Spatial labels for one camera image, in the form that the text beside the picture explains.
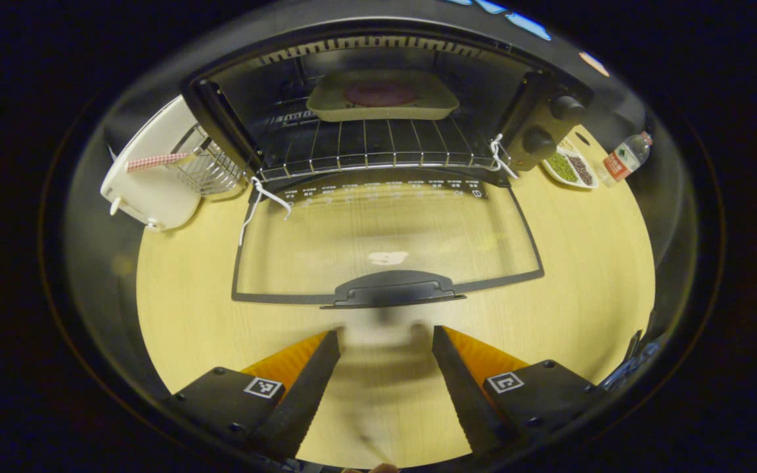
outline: wire basket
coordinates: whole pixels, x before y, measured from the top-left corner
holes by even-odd
[[[183,137],[176,152],[193,155],[192,159],[176,165],[180,180],[209,200],[234,197],[247,187],[241,166],[230,159],[199,124]]]

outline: white string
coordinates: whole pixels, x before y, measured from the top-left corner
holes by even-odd
[[[244,225],[241,225],[241,235],[240,237],[238,237],[238,246],[244,244],[244,228],[247,228],[247,225],[249,225],[250,221],[253,219],[253,215],[256,215],[256,206],[258,206],[259,200],[262,200],[262,194],[267,195],[267,197],[270,197],[272,200],[280,203],[282,207],[285,207],[285,210],[288,210],[285,219],[288,219],[288,217],[291,216],[291,205],[288,202],[282,200],[282,198],[276,197],[276,195],[265,191],[265,189],[262,188],[262,181],[260,181],[258,177],[250,177],[250,182],[253,183],[253,186],[255,186],[256,191],[258,191],[258,195],[256,195],[256,201],[253,203],[253,208],[252,210],[250,210],[250,215],[247,217],[247,221],[244,222]]]
[[[501,168],[504,168],[505,171],[507,171],[508,174],[510,174],[510,177],[513,177],[513,179],[519,179],[518,176],[516,176],[516,173],[513,173],[513,170],[507,167],[507,164],[504,164],[503,161],[501,161],[501,158],[498,158],[498,148],[501,147],[502,150],[504,150],[504,146],[501,146],[501,138],[503,138],[504,135],[499,133],[495,136],[495,140],[490,141],[490,150],[492,151],[492,158],[495,159],[495,162],[497,162],[498,166],[493,169],[493,171],[498,171]]]

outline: dish rack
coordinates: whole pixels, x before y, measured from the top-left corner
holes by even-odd
[[[244,170],[220,149],[200,124],[192,126],[172,153],[189,153],[174,164],[177,176],[189,188],[209,200],[234,197],[246,188]]]
[[[499,169],[494,138],[481,134],[462,107],[443,120],[325,122],[308,110],[307,99],[271,108],[258,139],[262,182],[367,168]],[[510,156],[501,155],[508,164]]]

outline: screw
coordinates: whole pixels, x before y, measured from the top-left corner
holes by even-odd
[[[243,425],[241,425],[241,424],[240,424],[240,423],[238,423],[238,422],[232,422],[232,423],[231,423],[231,424],[229,425],[229,430],[231,430],[231,431],[234,431],[234,432],[237,432],[237,433],[240,433],[240,434],[244,434],[244,433],[246,433],[246,432],[247,432],[247,428],[246,428],[246,427],[244,427]]]

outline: red checkered cloth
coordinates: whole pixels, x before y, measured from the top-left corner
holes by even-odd
[[[189,153],[187,152],[180,152],[134,159],[133,161],[128,161],[127,166],[124,169],[128,171],[128,173],[134,173],[134,171],[141,171],[142,169],[150,169],[162,166],[163,164],[171,164],[172,162],[177,162],[180,161],[180,159],[186,158],[188,155]]]

